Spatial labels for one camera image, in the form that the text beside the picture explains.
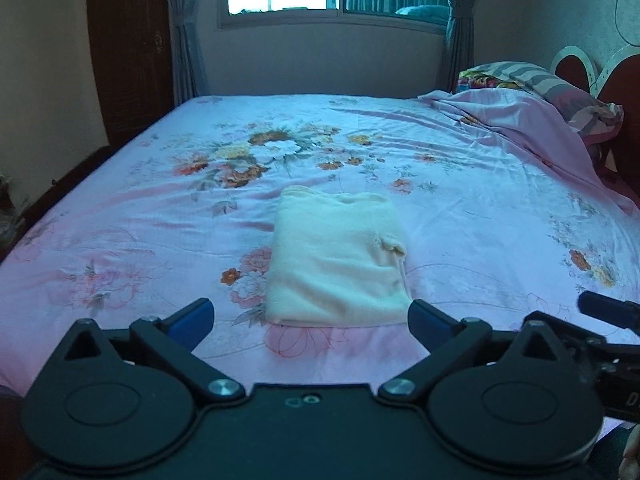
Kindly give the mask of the person's right hand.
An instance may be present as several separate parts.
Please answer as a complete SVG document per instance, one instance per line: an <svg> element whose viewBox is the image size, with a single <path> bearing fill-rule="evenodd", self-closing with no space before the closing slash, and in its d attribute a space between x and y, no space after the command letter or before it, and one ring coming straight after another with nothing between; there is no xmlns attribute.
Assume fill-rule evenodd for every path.
<svg viewBox="0 0 640 480"><path fill-rule="evenodd" d="M640 479L640 426L632 428L623 452L623 458L618 467L620 480Z"/></svg>

